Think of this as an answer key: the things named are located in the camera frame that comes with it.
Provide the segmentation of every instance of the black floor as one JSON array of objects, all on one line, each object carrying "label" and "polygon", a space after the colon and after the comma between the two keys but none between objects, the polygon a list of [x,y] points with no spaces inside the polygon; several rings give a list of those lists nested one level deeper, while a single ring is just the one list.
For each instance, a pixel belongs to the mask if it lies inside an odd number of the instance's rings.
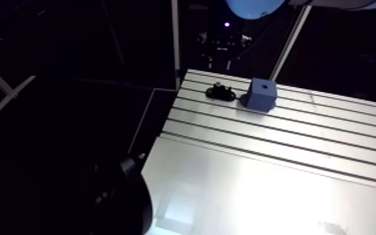
[{"label": "black floor", "polygon": [[68,168],[122,159],[131,145],[130,155],[148,155],[175,95],[37,77],[0,112],[0,232],[46,228],[41,216],[55,213],[46,190],[56,188],[46,186]]}]

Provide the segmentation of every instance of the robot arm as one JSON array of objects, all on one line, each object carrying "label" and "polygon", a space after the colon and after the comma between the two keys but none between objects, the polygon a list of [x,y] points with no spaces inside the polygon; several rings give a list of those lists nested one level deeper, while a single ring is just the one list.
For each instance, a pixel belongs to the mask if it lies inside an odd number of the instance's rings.
[{"label": "robot arm", "polygon": [[[230,10],[243,19],[259,19],[279,8],[284,0],[226,0]],[[310,5],[358,11],[375,9],[376,0],[290,0],[289,5]]]}]

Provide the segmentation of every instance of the small black component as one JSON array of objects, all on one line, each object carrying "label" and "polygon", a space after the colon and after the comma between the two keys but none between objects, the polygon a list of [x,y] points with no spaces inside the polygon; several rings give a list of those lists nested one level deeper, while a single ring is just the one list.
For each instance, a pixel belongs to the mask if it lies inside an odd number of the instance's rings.
[{"label": "small black component", "polygon": [[232,88],[223,86],[220,82],[216,82],[213,87],[207,89],[205,95],[222,101],[234,101],[236,99],[236,94],[232,91]]}]

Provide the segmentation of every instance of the metal work surface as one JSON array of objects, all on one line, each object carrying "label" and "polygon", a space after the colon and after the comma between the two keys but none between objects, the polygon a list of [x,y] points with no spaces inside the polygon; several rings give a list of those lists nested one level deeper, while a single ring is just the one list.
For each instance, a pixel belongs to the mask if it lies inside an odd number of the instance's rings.
[{"label": "metal work surface", "polygon": [[376,103],[277,85],[269,113],[190,70],[143,169],[149,234],[376,234]]}]

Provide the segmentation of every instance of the blue cube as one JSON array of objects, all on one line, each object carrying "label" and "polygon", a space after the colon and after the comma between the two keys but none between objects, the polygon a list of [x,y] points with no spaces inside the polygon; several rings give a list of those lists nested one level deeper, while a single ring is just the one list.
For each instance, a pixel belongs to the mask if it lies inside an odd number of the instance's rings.
[{"label": "blue cube", "polygon": [[275,82],[252,78],[248,93],[240,97],[240,102],[248,109],[268,112],[275,106],[277,86]]}]

